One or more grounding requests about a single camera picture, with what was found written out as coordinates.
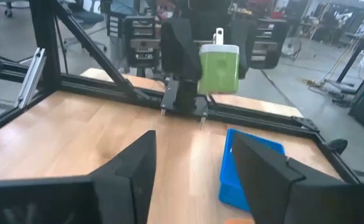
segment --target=office chair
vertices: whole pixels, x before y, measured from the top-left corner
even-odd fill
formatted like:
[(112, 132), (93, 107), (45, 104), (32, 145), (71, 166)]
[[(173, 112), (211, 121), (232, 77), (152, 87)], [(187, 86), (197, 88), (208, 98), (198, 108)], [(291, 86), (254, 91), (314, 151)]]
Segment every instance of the office chair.
[[(79, 23), (79, 25), (82, 27), (83, 30), (91, 29), (94, 25), (96, 25), (99, 22), (102, 22), (105, 19), (103, 15), (94, 12), (96, 1), (97, 0), (92, 0), (92, 5), (89, 11), (85, 11), (83, 9), (83, 0), (76, 0), (75, 1), (76, 3), (68, 4), (68, 8), (72, 12), (71, 15), (77, 20), (77, 22)], [(87, 34), (92, 35), (103, 29), (105, 29), (105, 27)], [(79, 41), (77, 40), (77, 38), (72, 37), (72, 38), (65, 38), (63, 43), (64, 43), (64, 51), (67, 51), (68, 47), (75, 44), (79, 44)], [(103, 46), (103, 51), (104, 52), (107, 51), (107, 47), (105, 44), (94, 40), (93, 43), (95, 43), (98, 46)]]

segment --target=wooden table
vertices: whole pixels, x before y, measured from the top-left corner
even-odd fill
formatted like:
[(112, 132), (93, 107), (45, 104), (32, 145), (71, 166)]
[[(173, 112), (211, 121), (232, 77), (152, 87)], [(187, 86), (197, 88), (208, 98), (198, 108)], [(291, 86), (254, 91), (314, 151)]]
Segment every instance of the wooden table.
[[(92, 77), (97, 70), (83, 76)], [(135, 86), (160, 84), (126, 76)], [(217, 97), (247, 108), (296, 115), (294, 108), (235, 96)], [(157, 132), (157, 172), (149, 223), (224, 223), (250, 219), (218, 200), (219, 171), (228, 128), (284, 145), (286, 154), (339, 177), (316, 145), (303, 138), (220, 122), (161, 116), (159, 110), (58, 91), (0, 129), (0, 179), (87, 174), (147, 130)]]

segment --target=gray floor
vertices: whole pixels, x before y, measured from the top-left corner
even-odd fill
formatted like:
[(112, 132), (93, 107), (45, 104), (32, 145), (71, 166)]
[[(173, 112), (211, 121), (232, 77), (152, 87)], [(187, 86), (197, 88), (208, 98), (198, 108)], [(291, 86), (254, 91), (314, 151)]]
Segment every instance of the gray floor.
[[(29, 10), (15, 9), (12, 19), (6, 18), (3, 10), (4, 8), (0, 6), (0, 55), (12, 60), (22, 60), (32, 55), (36, 43)], [(103, 26), (104, 24), (97, 24), (89, 31)], [(61, 23), (60, 30), (63, 38), (72, 37)], [(110, 42), (105, 30), (92, 35), (91, 38), (109, 46)], [(288, 58), (281, 58), (275, 69), (264, 71), (277, 88), (261, 71), (251, 69), (246, 79), (240, 81), (237, 95), (297, 107), (306, 118), (312, 119), (318, 125), (326, 140), (348, 139), (348, 149), (342, 157), (352, 168), (364, 171), (364, 128), (347, 115), (347, 109), (334, 105), (328, 96), (309, 91), (307, 86), (299, 81), (300, 78), (321, 80), (344, 51), (345, 49), (317, 42), (304, 42), (302, 52), (295, 62)], [(349, 55), (343, 58), (332, 79), (336, 79), (348, 58)], [(60, 60), (64, 72), (61, 54)], [(90, 67), (100, 68), (79, 44), (68, 49), (67, 61), (69, 72), (72, 74), (79, 74)], [(355, 65), (344, 81), (359, 84), (362, 77), (364, 77), (364, 69), (359, 69)], [(14, 100), (19, 88), (16, 83), (0, 80), (0, 101)]]

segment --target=green container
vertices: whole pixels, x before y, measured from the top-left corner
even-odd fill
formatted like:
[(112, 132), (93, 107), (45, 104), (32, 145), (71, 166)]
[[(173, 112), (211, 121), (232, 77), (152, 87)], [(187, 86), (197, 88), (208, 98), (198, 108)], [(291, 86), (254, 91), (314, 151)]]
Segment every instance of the green container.
[(238, 91), (239, 48), (235, 45), (201, 46), (202, 78), (199, 94), (236, 93)]

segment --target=blue plastic tray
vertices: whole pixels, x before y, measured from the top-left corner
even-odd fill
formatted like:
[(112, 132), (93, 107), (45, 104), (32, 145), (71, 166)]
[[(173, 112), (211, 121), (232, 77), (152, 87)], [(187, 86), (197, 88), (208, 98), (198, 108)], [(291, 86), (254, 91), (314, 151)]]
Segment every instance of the blue plastic tray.
[[(222, 168), (220, 169), (219, 200), (223, 203), (230, 204), (249, 212), (250, 207), (245, 199), (244, 191), (241, 188), (240, 180), (237, 176), (236, 165), (234, 163), (233, 153), (231, 151), (236, 132), (243, 133), (235, 129), (227, 130), (225, 152), (223, 153)], [(243, 134), (246, 134), (258, 142), (267, 145), (278, 153), (283, 155), (285, 154), (284, 147), (280, 143), (259, 138), (247, 133)]]

